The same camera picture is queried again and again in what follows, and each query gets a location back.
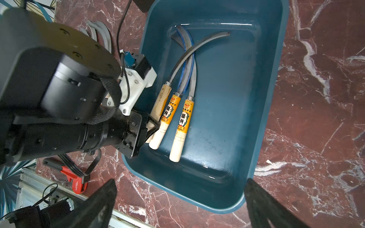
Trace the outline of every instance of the black fabric strap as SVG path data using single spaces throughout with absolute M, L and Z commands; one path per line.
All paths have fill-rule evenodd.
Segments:
M 122 98 L 122 91 L 120 90 L 118 82 L 114 78 L 103 78 L 101 76 L 98 77 L 104 88 L 112 97 L 114 107 L 105 108 L 106 111 L 97 113 L 95 116 L 91 117 L 85 122 L 92 125 L 109 120 L 115 114 L 115 111 L 119 108 L 120 100 Z

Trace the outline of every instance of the teal plastic tray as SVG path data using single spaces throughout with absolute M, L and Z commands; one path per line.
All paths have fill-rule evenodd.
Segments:
M 176 25 L 183 24 L 194 42 L 218 31 L 231 35 L 196 51 L 195 105 L 180 162 L 170 161 L 169 153 L 184 102 L 158 150 L 145 144 L 137 157 L 123 156 L 133 174 L 214 213 L 230 213 L 243 205 L 243 190 L 254 175 L 268 119 L 288 10 L 286 0 L 155 1 L 141 53 L 157 78 L 138 99 L 139 110 L 152 110 L 183 54 L 170 38 Z

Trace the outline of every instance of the red clamp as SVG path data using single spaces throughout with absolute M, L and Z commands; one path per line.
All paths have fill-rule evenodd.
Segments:
M 78 177 L 76 174 L 71 172 L 71 170 L 69 170 L 63 163 L 50 158 L 44 159 L 43 165 L 48 166 L 52 169 L 56 169 L 65 174 L 67 180 L 69 182 L 72 181 L 72 190 L 74 191 L 74 193 L 81 194 L 86 190 L 88 186 L 88 181 L 90 180 L 90 175 Z

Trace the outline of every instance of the metal ferrule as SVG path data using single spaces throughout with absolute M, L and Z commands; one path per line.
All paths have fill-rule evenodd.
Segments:
M 181 98 L 181 96 L 182 96 L 182 95 L 181 95 L 181 94 L 179 94 L 178 92 L 174 92 L 174 95 L 175 95 L 175 96 L 178 96 L 178 97 L 180 97 L 180 98 Z

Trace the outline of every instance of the red marble surface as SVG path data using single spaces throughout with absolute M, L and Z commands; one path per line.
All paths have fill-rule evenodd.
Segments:
M 115 44 L 127 0 L 62 0 L 55 19 L 106 24 Z M 311 227 L 365 227 L 365 2 L 290 0 L 276 88 L 254 180 Z M 132 2 L 120 45 L 139 48 L 146 20 Z M 70 154 L 80 166 L 90 157 Z M 65 178 L 37 162 L 37 172 Z M 216 215 L 131 174 L 121 154 L 103 156 L 85 195 L 110 178 L 115 208 L 154 227 L 250 227 L 246 205 Z

